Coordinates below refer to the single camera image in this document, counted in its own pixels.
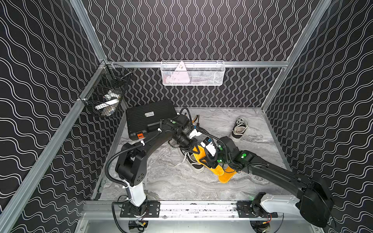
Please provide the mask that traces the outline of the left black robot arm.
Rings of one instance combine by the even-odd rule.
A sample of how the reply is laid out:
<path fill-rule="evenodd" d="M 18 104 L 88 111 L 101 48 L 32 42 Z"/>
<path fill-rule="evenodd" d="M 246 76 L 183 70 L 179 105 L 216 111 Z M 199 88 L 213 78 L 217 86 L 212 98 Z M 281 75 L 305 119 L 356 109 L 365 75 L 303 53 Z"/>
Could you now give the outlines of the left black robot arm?
<path fill-rule="evenodd" d="M 122 148 L 115 166 L 119 180 L 124 182 L 130 203 L 135 207 L 142 206 L 147 197 L 143 183 L 147 174 L 149 157 L 164 143 L 174 140 L 183 150 L 193 152 L 197 146 L 195 138 L 189 138 L 194 126 L 185 115 L 161 120 L 156 124 L 156 131 L 150 133 L 141 141 Z"/>

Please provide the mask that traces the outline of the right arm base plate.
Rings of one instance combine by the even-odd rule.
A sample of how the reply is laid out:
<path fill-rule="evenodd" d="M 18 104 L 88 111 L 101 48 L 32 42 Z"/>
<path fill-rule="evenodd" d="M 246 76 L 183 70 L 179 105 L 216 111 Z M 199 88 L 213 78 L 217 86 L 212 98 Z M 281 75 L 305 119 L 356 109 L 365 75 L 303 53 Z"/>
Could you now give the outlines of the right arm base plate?
<path fill-rule="evenodd" d="M 260 204 L 252 204 L 252 201 L 238 201 L 236 203 L 236 211 L 239 218 L 278 218 L 277 212 L 269 213 Z"/>

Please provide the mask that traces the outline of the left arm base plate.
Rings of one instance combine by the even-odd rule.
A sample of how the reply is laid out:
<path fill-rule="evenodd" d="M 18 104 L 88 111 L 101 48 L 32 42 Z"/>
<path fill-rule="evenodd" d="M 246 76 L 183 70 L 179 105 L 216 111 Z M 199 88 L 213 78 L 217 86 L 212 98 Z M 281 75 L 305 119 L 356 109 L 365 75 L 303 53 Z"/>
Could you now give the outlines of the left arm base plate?
<path fill-rule="evenodd" d="M 145 201 L 139 207 L 134 206 L 132 203 L 125 203 L 121 207 L 121 218 L 140 218 L 140 217 L 159 217 L 161 203 L 158 201 Z"/>

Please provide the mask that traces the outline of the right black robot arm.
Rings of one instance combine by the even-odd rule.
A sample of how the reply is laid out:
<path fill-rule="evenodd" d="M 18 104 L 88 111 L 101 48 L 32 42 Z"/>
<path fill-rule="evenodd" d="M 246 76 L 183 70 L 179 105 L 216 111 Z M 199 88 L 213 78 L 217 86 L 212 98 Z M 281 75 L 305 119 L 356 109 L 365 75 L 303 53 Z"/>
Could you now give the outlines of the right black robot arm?
<path fill-rule="evenodd" d="M 323 180 L 295 174 L 251 151 L 240 150 L 226 136 L 216 142 L 207 138 L 198 146 L 194 157 L 216 174 L 221 183 L 227 183 L 238 172 L 244 172 L 263 178 L 290 193 L 289 196 L 271 196 L 260 192 L 248 207 L 238 207 L 239 213 L 267 218 L 272 218 L 274 213 L 300 215 L 310 224 L 321 228 L 326 227 L 332 217 L 334 202 Z"/>

